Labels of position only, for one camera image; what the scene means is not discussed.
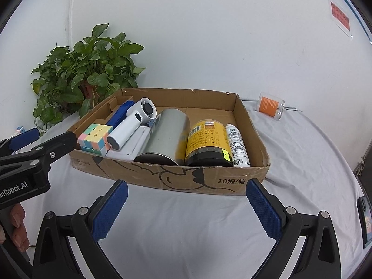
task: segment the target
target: white tablecloth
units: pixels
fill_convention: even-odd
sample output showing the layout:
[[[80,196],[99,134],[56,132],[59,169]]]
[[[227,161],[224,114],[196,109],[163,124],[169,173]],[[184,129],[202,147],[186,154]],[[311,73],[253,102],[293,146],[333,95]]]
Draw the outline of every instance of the white tablecloth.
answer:
[[[363,192],[332,142],[302,112],[280,121],[245,102],[267,147],[271,167],[263,185],[300,213],[330,213],[348,278],[367,254],[356,201]],[[43,142],[65,132],[76,114],[50,129]],[[51,189],[23,203],[31,244],[47,211],[73,214],[104,195],[112,180],[74,169],[69,156],[53,163]],[[282,278],[288,278],[304,242],[299,239]],[[129,185],[129,197],[108,236],[99,241],[123,278],[246,279],[259,268],[274,240],[267,237],[245,196],[200,195]],[[71,245],[86,278],[92,278],[75,240]]]

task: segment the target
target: finger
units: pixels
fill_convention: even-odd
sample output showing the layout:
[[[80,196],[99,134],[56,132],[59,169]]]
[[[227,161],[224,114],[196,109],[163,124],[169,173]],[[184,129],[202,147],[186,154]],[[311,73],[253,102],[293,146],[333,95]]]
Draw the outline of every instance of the finger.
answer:
[[[0,225],[0,244],[3,244],[5,241],[5,233],[3,227]]]
[[[28,238],[26,238],[25,242],[22,243],[22,245],[18,248],[18,250],[23,253],[28,249],[29,246],[30,246],[30,241],[28,240]]]
[[[25,219],[25,210],[20,203],[16,204],[10,211],[10,222],[16,228],[19,228],[22,221]]]
[[[22,223],[19,228],[15,228],[12,235],[12,240],[16,247],[20,248],[27,239],[27,232],[25,225]]]

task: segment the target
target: cartoon phone case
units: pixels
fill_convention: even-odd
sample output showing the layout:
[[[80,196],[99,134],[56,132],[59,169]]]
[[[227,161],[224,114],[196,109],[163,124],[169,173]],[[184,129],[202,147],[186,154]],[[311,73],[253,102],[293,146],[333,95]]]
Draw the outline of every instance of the cartoon phone case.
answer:
[[[362,225],[363,248],[372,240],[371,204],[367,197],[359,197],[357,201],[360,224]]]

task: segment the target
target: pastel colored puzzle cube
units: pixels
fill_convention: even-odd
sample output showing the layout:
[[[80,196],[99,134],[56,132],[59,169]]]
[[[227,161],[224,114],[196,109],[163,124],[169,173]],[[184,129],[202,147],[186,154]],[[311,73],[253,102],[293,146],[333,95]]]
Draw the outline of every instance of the pastel colored puzzle cube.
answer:
[[[111,149],[107,137],[112,132],[112,126],[91,124],[78,138],[83,151],[105,156]]]

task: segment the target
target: jar with orange label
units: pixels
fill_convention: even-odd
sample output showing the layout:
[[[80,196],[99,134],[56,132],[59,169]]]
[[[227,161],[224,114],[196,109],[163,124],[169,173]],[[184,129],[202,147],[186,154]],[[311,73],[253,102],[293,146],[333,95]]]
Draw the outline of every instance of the jar with orange label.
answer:
[[[256,111],[265,113],[276,120],[279,120],[282,117],[284,110],[284,100],[261,92],[260,98],[256,105]]]

